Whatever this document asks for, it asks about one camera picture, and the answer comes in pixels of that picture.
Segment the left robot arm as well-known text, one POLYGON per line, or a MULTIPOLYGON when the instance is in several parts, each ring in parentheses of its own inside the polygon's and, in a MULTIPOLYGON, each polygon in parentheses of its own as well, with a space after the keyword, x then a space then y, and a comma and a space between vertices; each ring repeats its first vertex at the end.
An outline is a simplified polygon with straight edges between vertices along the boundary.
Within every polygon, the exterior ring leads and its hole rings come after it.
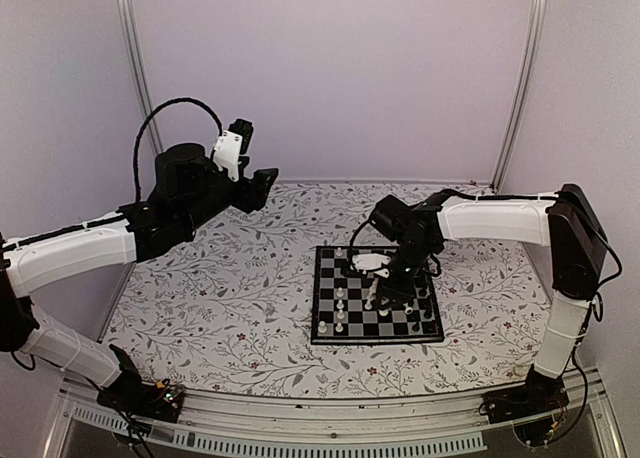
POLYGON ((194 239, 199 227, 234 207, 262 209, 276 168, 232 180, 214 166, 187 165, 148 200, 93 221, 1 243, 1 349, 42 358, 84 376, 128 412, 148 404, 148 390, 127 353, 97 343, 37 308, 32 292, 98 268, 141 263, 194 239))

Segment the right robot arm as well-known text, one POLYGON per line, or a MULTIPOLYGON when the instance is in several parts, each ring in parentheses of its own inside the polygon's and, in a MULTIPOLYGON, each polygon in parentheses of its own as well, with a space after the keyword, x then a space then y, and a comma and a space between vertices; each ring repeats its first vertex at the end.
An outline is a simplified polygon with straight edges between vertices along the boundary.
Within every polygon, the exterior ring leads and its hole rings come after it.
POLYGON ((370 224, 398 248, 378 262, 376 300, 406 304, 429 258, 448 241, 506 240, 546 247, 551 252, 550 317, 542 344, 517 393, 517 405, 537 414, 556 395, 559 379, 588 327, 589 308, 606 283, 605 258, 614 253, 586 195, 575 184, 551 194, 469 195, 443 189, 409 205, 388 195, 369 216, 370 224))

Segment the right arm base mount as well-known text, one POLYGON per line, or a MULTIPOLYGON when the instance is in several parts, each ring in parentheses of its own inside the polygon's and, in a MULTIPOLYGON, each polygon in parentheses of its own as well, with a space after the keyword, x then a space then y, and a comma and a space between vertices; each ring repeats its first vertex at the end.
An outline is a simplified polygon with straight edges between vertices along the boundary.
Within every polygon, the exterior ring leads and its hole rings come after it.
POLYGON ((551 442, 568 404, 562 378, 549 378, 531 369, 523 384, 485 393, 478 413, 490 424, 522 420, 514 427, 515 436, 533 448, 551 442))

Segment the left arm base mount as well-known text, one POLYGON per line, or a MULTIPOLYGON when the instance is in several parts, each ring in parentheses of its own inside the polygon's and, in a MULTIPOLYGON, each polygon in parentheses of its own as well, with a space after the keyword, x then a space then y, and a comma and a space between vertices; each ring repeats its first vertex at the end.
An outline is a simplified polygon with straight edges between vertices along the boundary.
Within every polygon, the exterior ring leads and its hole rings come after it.
POLYGON ((111 385, 100 389, 97 403, 123 414, 177 423, 185 398, 185 386, 173 383, 169 378, 146 383, 124 350, 115 345, 109 348, 118 360, 120 374, 111 385))

